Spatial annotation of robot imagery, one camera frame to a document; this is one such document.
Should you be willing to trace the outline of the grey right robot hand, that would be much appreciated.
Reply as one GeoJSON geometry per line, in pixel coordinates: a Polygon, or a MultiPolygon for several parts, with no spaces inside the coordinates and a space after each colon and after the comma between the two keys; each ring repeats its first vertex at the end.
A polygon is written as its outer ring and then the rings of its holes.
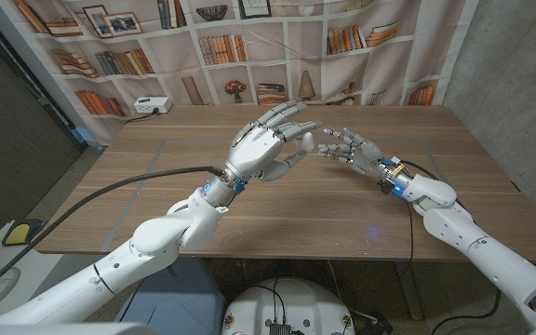
{"type": "Polygon", "coordinates": [[[373,141],[348,128],[342,132],[325,128],[324,132],[341,143],[319,144],[320,156],[349,165],[353,171],[376,179],[384,194],[403,197],[413,176],[398,158],[385,158],[382,150],[373,141]]]}

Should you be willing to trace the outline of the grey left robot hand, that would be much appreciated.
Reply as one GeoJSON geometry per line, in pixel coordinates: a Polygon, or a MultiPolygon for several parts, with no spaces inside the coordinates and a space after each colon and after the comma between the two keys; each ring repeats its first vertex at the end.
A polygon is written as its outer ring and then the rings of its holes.
{"type": "Polygon", "coordinates": [[[320,121],[293,122],[306,109],[295,100],[275,106],[234,137],[225,160],[225,174],[199,189],[214,207],[227,207],[252,177],[274,181],[313,151],[312,131],[320,121]]]}

